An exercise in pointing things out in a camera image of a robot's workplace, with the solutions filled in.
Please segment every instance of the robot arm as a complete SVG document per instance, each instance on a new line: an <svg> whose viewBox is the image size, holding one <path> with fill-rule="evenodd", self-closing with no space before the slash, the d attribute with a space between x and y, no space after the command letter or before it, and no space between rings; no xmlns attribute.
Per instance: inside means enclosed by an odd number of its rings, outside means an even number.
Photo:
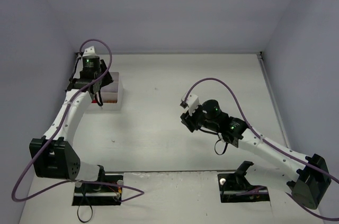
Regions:
<svg viewBox="0 0 339 224"><path fill-rule="evenodd" d="M181 106L188 107L181 115L182 123L191 131L207 128L218 134L220 140L242 150L250 151L273 164L276 169L261 167L252 162L243 162L235 171L237 181L242 184L263 185L291 193L298 203L310 209L316 209L325 194L331 179L270 147L265 141L278 147L281 151L298 159L307 160L328 172L325 160L314 154L308 157L292 151L269 138L258 138L246 122L223 113L216 100L208 100L202 105L196 95L191 94L187 101L182 99Z"/></svg>
<svg viewBox="0 0 339 224"><path fill-rule="evenodd" d="M80 77L70 79L66 89L65 101L53 124L42 138L32 139L30 143L30 152L33 158L46 143L46 139L51 138L56 132L57 126L63 119L67 105L72 99L72 104L62 124L63 127L56 134L53 142L34 163L35 173L38 177L71 181L100 181L104 177L103 167L82 162L72 148L72 145L75 131L84 112L94 100L96 94L100 92L100 89L113 82L113 79L110 73L107 73L102 80L80 94L76 96L75 94L83 86L100 77L106 69L104 60L100 60L99 56L95 54L94 47L87 48L83 54L83 70L80 71Z"/></svg>

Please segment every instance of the white wall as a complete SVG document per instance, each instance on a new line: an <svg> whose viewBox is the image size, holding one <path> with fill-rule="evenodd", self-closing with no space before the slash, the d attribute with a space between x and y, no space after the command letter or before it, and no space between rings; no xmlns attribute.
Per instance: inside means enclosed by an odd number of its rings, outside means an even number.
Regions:
<svg viewBox="0 0 339 224"><path fill-rule="evenodd" d="M339 0L292 0L264 62L293 148L325 157L339 176ZM339 187L320 204L338 217Z"/></svg>
<svg viewBox="0 0 339 224"><path fill-rule="evenodd" d="M290 0L48 0L74 48L114 52L262 51Z"/></svg>
<svg viewBox="0 0 339 224"><path fill-rule="evenodd" d="M60 107L73 49L46 0L0 0L0 223L18 223L24 203L11 191L30 160L29 143L40 138ZM28 193L33 170L19 197Z"/></svg>

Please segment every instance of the wire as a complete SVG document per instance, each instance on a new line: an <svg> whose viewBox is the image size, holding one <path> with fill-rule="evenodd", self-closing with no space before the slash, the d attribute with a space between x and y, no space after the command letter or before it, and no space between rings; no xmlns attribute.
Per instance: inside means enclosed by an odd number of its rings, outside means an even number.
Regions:
<svg viewBox="0 0 339 224"><path fill-rule="evenodd" d="M108 186L108 188L109 188L111 191L113 191L113 192L116 193L116 191L115 191L112 187L109 187L109 186Z"/></svg>
<svg viewBox="0 0 339 224"><path fill-rule="evenodd" d="M214 77L207 77L207 78L204 78L204 79L199 80L199 81L196 82L194 85L192 85L192 87L191 87L191 88L189 89L189 91L187 92L186 97L185 97L185 99L184 99L184 103L186 103L187 98L189 97L191 91L192 91L198 84L200 84L201 82L204 82L204 81L208 81L208 80L217 81L217 82L221 83L224 87L226 87L226 88L228 89L228 91L229 91L230 94L232 95L232 97L233 97L233 99L234 99L234 101L235 101L235 103L236 103L236 105L237 105L237 107L238 107L238 109L239 109L239 112L240 112L242 118L243 118L244 121L246 122L248 128L249 128L249 129L251 130L251 132L252 132L253 134L255 134L258 138L261 138L261 139L263 140L264 143L266 143L267 145L269 145L271 148L273 148L274 150L278 151L279 153L281 153L281 154L283 154L283 155L285 155L285 156L287 156L287 157L289 157L289 158L291 158L291 159L293 159L293 160L295 160L295 161L297 161L297 162L299 162L299 163L301 163L301 164L304 164L305 166L308 166L308 167L310 167L310 168L312 168L312 169L314 169L314 170L316 170L316 171L318 171L318 172L320 172L320 173L322 173L322 174L328 176L329 178L331 178L332 180L334 180L337 184L339 184L339 179L336 178L336 177L334 177L334 176L331 175L330 173L328 173L328 172L326 172L326 171L324 171L324 170L322 170L322 169L320 169L320 168L318 168L318 167L316 167L316 166L314 166L314 165L312 165L312 164L309 164L309 163L307 163L307 162L305 162L305 161L303 161L303 160L301 160L301 159L298 159L298 158L296 158L296 157L294 157L294 156L292 156L292 155L290 155L290 154L288 154L288 153L285 153L283 150L279 149L279 148L276 147L275 145L271 144L270 142L268 142L267 140L265 140L264 138L262 138L262 137L261 137L261 136L253 129L253 127L250 125L249 121L248 121L247 118L245 117L245 114L244 114L242 108L240 107L240 104L239 104L238 99L237 99L237 97L235 96L234 92L233 92L233 91L231 90L231 88L229 88L229 86L228 86L227 84L225 84L223 81L221 81L221 80L219 80L219 79L217 79L217 78L214 78ZM306 207L304 207L303 205L300 205L299 203L297 203L297 204L298 204L301 208L303 208L305 211L311 213L313 216L316 216L316 217L318 217L318 218L320 218L320 219L322 219L322 220L339 221L339 218L328 218L328 217L323 217L323 216L317 215L316 213L311 212L310 210L308 210L308 209L307 209Z"/></svg>
<svg viewBox="0 0 339 224"><path fill-rule="evenodd" d="M200 131L202 131L202 132L204 132L204 133L207 133L207 134L211 134L211 135L218 135L216 132L213 132L213 131L208 131L208 130L203 130L203 129L199 129ZM221 139L219 139L219 140L217 140L217 142L215 143L215 145L214 145L214 152L217 154L217 155L223 155L225 152L226 152L226 150L227 150L227 143L225 143L225 147L224 147L224 150L222 151L222 153L220 154L220 153L218 153L217 152L217 149L216 149L216 147L217 147L217 143L218 142L220 142L221 141Z"/></svg>
<svg viewBox="0 0 339 224"><path fill-rule="evenodd" d="M224 184L222 185L221 200L224 197L225 185L226 185L226 182L224 182Z"/></svg>
<svg viewBox="0 0 339 224"><path fill-rule="evenodd" d="M56 186L59 186L59 185L62 185L62 184L65 184L65 183L69 183L71 181L62 181L62 182L59 182L59 183L56 183L54 185L51 185L33 195L30 195L30 196L27 196L25 198L22 198L22 199L18 199L16 197L16 191L17 191L17 188L19 187L20 183L22 182L23 178L25 177L26 173L28 172L28 170L30 169L30 167L33 165L33 163L37 160L37 158L39 158L39 156L43 153L43 151L45 151L45 149L49 146L49 144L53 141L53 139L55 138L55 136L59 133L60 129L62 128L62 125L63 123L65 122L66 120L66 116L69 112L69 109L72 105L72 102L74 101L74 99L76 98L77 95L79 95L82 91L86 90L87 88L89 88L91 85L95 84L96 82L100 81L108 72L109 72L109 69L111 67L111 64L112 64L112 51L110 49L110 47L103 41L101 40L98 40L98 39L89 39L89 40L86 40L81 46L80 46L80 49L79 51L82 52L82 48L83 46L90 42L90 41L97 41L101 44L103 44L108 52L109 52L109 55L110 55L110 61L108 63L108 66L107 66L107 69L104 71L104 73L98 77L97 79L93 80L92 82L90 82L89 84L85 85L84 87L82 87L81 89L79 89L73 96L72 98L70 98L69 100L69 103L67 104L66 106L66 109L65 109L65 113L63 114L63 117L61 118L60 120L60 123L59 123L59 126L57 126L57 129L56 131L53 133L53 135L50 137L50 139L47 140L47 142L40 148L40 150L37 152L37 154L31 159L31 161L27 164L26 168L23 170L22 174L19 176L18 180L16 181L14 187L13 187L13 190L12 190L12 194L11 194L11 197L12 197L12 200L14 202L24 202L26 200L29 200L37 195L40 195L41 193L47 191L47 190L50 190ZM136 196L132 196L128 199L125 199L125 200L121 200L121 202L125 202L125 201L128 201L128 200L131 200L131 199L134 199L138 196L141 196L141 195L144 195L144 191L142 190L139 190L137 188L133 188L133 187L129 187L129 186L125 186L125 185L115 185L115 184L111 184L111 183L104 183L104 182L90 182L90 181L81 181L82 183L89 183L89 184L98 184L98 185L105 185L105 186L115 186L115 187L121 187L121 188L125 188L125 189L129 189L129 190L133 190L133 191L137 191L139 192L138 195Z"/></svg>
<svg viewBox="0 0 339 224"><path fill-rule="evenodd" d="M101 98L101 91L99 90L97 94L94 95L94 99L97 103L98 106L103 106L104 103L102 102L102 98Z"/></svg>
<svg viewBox="0 0 339 224"><path fill-rule="evenodd" d="M216 132L213 132L213 131L208 131L208 130L203 130L203 129L199 129L200 131L204 132L204 133L208 133L208 134L212 134L212 135L218 135Z"/></svg>
<svg viewBox="0 0 339 224"><path fill-rule="evenodd" d="M73 77L74 77L74 75L76 73L76 68L78 66L78 62L81 60L81 58L82 58L82 53L81 52L77 53L77 57L75 59L75 65L74 65L74 68L73 68L73 72L72 72L72 74L71 74L71 76L69 78L69 81L72 81L72 79L73 79Z"/></svg>
<svg viewBox="0 0 339 224"><path fill-rule="evenodd" d="M259 186L253 190L250 191L246 191L246 192L242 192L237 194L237 196L243 196L243 195L257 195L257 193L263 193L263 194L268 194L268 192L259 192L259 190L262 190L263 188L265 188L264 186Z"/></svg>
<svg viewBox="0 0 339 224"><path fill-rule="evenodd" d="M81 222L81 223L87 223L89 222L92 217L93 217L93 207L91 205L91 202L88 200L88 198L86 197L86 188L87 186L85 186L85 188L81 188L81 193L83 195L83 197L81 198L80 200L80 203L79 203L79 206L78 206L78 210L76 211L76 215L78 216L78 220ZM88 220L82 220L79 216L79 209L80 209L80 206L82 205L82 203L84 202L84 200L86 200L87 202L87 205L91 208L91 217L88 219Z"/></svg>
<svg viewBox="0 0 339 224"><path fill-rule="evenodd" d="M228 143L225 142L224 150L222 151L221 154L218 153L218 152L217 152L217 149L216 149L216 146L217 146L217 143L220 142L220 141L221 141L221 139L219 139L219 140L214 144L214 152L215 152L217 155L219 155L219 156L220 156L220 155L223 155L223 154L226 152L227 146L228 146Z"/></svg>

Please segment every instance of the black mounting plate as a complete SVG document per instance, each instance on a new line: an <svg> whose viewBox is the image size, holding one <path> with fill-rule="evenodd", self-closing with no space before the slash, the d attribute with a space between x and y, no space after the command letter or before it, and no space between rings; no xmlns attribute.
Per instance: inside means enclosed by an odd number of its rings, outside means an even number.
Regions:
<svg viewBox="0 0 339 224"><path fill-rule="evenodd" d="M123 180L123 175L106 173L104 180L107 183L117 184L118 180ZM117 187L112 186L111 188L118 192ZM82 200L82 190L86 191L86 197L88 198L91 205L121 205L121 203L118 202L121 200L121 198L117 198L115 193L110 188L108 188L108 186L101 186L100 190L95 191L92 190L87 184L82 184L81 187L74 188L72 205L88 205L86 200Z"/></svg>
<svg viewBox="0 0 339 224"><path fill-rule="evenodd" d="M220 179L226 179L224 186L220 185ZM243 188L236 182L236 175L233 173L218 174L218 185L220 192L220 202L221 203L240 203L240 202L261 202L261 201L270 201L270 196L265 195L237 195L240 192L249 191L254 189L254 186L249 186ZM267 187L261 189L261 191L267 191Z"/></svg>

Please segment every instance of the black joint housing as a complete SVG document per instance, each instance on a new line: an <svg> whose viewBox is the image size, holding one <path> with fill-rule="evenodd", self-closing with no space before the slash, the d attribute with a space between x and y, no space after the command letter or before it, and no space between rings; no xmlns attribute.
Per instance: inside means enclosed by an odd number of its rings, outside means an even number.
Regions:
<svg viewBox="0 0 339 224"><path fill-rule="evenodd" d="M195 130L199 130L201 126L198 124L199 114L194 112L192 116L190 116L189 112L183 113L180 116L181 123L185 125L189 131L194 132Z"/></svg>
<svg viewBox="0 0 339 224"><path fill-rule="evenodd" d="M32 158L47 142L46 137L33 138L30 143ZM80 170L80 159L63 137L53 140L34 162L38 177L75 180Z"/></svg>
<svg viewBox="0 0 339 224"><path fill-rule="evenodd" d="M101 72L99 56L92 55L83 57L83 70L80 71L80 78L96 79Z"/></svg>
<svg viewBox="0 0 339 224"><path fill-rule="evenodd" d="M205 101L201 106L202 113L207 120L214 120L221 114L219 103L216 100Z"/></svg>
<svg viewBox="0 0 339 224"><path fill-rule="evenodd" d="M308 163L328 173L328 168L323 157L314 154L312 158L306 157ZM292 190L293 199L309 209L317 209L331 179L319 171L306 166L303 170L297 170L299 178L296 182L289 181L287 186Z"/></svg>

